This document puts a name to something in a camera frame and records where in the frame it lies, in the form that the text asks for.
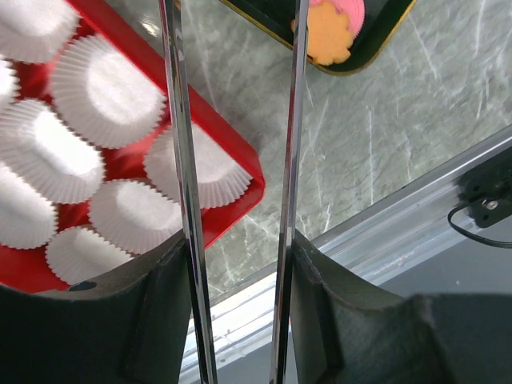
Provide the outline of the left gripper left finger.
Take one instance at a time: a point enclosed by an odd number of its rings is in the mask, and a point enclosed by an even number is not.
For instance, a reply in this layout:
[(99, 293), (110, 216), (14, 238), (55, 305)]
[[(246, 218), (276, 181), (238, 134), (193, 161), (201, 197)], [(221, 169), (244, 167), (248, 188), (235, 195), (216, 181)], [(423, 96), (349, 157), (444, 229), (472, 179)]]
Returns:
[(1, 289), (4, 383), (176, 383), (191, 315), (183, 234), (67, 290)]

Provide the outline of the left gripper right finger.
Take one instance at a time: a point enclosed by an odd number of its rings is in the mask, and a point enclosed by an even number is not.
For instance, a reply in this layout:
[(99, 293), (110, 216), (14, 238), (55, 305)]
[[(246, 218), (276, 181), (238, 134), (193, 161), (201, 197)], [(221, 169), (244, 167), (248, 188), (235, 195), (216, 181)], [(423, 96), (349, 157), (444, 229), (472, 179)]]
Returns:
[(299, 235), (291, 326), (301, 383), (508, 383), (511, 298), (403, 298), (360, 278)]

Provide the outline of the metal tongs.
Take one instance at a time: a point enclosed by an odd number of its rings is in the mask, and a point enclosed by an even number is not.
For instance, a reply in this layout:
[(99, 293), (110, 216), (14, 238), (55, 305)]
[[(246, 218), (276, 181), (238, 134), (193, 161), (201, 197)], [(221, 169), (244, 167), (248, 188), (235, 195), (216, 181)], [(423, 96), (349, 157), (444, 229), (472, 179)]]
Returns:
[[(309, 3), (298, 1), (294, 16), (292, 80), (288, 113), (278, 264), (274, 300), (270, 382), (283, 383), (286, 376), (293, 245), (296, 227), (298, 172), (303, 121), (304, 73), (307, 51)], [(190, 251), (189, 276), (200, 379), (218, 380), (214, 350), (206, 259), (198, 195), (198, 181), (191, 128), (189, 88), (182, 37), (182, 6), (179, 1), (160, 1), (162, 44), (167, 93), (174, 130), (182, 227)]]

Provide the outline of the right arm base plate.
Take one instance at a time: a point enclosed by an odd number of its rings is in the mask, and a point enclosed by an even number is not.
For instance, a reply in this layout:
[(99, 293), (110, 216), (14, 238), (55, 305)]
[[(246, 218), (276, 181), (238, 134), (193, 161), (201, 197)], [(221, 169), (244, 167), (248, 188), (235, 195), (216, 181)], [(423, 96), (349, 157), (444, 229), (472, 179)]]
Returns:
[(454, 223), (453, 218), (458, 212), (466, 210), (478, 228), (486, 229), (511, 216), (511, 149), (465, 172), (458, 180), (458, 187), (459, 204), (447, 215), (450, 227), (480, 244), (510, 249), (510, 242), (472, 233)]

